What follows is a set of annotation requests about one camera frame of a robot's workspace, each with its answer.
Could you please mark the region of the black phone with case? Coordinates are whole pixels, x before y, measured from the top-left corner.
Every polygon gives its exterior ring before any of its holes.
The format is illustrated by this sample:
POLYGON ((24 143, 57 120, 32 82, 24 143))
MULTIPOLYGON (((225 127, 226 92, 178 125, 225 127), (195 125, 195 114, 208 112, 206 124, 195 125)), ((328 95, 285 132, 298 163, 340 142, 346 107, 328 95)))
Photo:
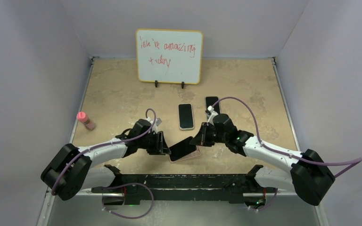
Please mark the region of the black phone with case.
MULTIPOLYGON (((206 109, 207 109, 209 106, 213 106, 213 104, 216 103, 218 100, 219 100, 219 98, 218 98, 218 97, 215 97, 215 96, 205 97, 206 109)), ((219 104, 217 104, 217 105, 214 106, 213 108, 214 108, 214 110, 215 110, 217 113, 221 113, 219 104)))

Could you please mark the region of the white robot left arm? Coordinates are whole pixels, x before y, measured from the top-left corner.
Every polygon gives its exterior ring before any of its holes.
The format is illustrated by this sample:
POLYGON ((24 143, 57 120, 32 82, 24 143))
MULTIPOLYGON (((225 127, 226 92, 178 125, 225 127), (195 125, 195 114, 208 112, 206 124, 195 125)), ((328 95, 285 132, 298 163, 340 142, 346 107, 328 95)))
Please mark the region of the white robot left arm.
POLYGON ((95 166, 113 159, 121 159, 146 150, 149 155, 170 155, 171 149, 165 142, 164 134, 157 130, 158 119, 139 119, 132 128, 113 139, 91 146, 76 147, 72 143, 61 147, 41 173, 41 180, 66 201, 80 190, 105 187, 109 192, 120 190, 122 180, 115 176, 113 168, 95 166))

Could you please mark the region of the pink phone case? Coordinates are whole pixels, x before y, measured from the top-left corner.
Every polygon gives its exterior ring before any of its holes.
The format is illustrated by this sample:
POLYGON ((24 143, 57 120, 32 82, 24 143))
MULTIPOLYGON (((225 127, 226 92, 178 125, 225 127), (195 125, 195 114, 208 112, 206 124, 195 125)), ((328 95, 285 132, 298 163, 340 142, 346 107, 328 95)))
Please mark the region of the pink phone case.
POLYGON ((180 157, 178 159, 176 159, 175 157, 171 157, 169 156, 169 162, 170 163, 175 163, 175 162, 180 162, 180 161, 185 161, 185 160, 190 160, 190 159, 193 159, 193 158, 197 158, 201 155, 201 151, 198 147, 196 147, 196 150, 183 156, 183 157, 180 157))

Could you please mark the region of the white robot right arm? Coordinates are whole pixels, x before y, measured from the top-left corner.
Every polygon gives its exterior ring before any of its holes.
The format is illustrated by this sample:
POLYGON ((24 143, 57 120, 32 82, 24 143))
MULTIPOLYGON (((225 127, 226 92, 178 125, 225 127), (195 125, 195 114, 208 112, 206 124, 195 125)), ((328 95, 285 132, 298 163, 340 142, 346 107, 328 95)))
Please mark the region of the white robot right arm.
POLYGON ((203 122, 190 143, 206 147, 225 144, 233 153, 274 166, 274 169, 260 167, 246 178, 246 186, 253 192, 262 187, 292 191, 304 202, 317 206, 335 182, 335 176, 314 150, 302 153, 260 141, 254 134, 237 129, 223 113, 203 122))

